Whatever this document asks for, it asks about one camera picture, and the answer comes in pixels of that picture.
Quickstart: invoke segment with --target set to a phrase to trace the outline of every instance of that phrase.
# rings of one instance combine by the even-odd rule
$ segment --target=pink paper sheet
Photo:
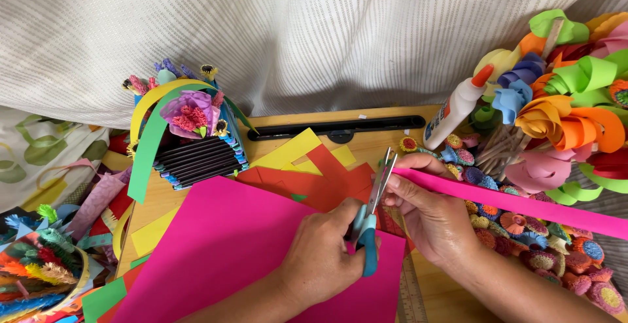
[[[172,323],[274,270],[316,210],[214,177],[192,186],[113,323]],[[394,322],[405,239],[382,238],[375,274],[290,322]]]
[[[392,172],[430,191],[437,191],[438,193],[471,200],[472,202],[491,204],[491,206],[496,206],[506,211],[538,217],[554,223],[628,240],[628,220],[570,208],[560,204],[518,197],[502,191],[434,176],[409,168],[393,168]]]

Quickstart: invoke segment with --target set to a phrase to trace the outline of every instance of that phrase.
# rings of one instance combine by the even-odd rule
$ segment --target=purple paper flower
[[[212,96],[200,91],[181,91],[160,110],[170,125],[170,133],[189,139],[201,139],[214,130],[220,109],[212,105]]]

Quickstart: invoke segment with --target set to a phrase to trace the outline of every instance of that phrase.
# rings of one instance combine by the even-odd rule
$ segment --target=person's right hand
[[[443,163],[427,153],[408,154],[398,159],[395,167],[454,179]],[[394,173],[386,191],[384,204],[399,207],[417,250],[436,266],[464,260],[482,247],[462,199],[427,191]]]

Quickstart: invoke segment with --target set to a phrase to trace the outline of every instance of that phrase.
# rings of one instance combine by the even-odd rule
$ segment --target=person's left hand
[[[360,200],[347,198],[327,214],[306,216],[296,230],[276,274],[287,295],[303,309],[341,293],[362,276],[364,248],[349,255],[343,239],[362,205]],[[376,236],[378,249],[381,242]]]

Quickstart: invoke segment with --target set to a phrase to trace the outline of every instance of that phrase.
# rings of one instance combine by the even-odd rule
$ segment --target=fingernail
[[[388,178],[388,185],[392,188],[397,188],[401,184],[401,180],[397,177],[396,174],[391,174]]]

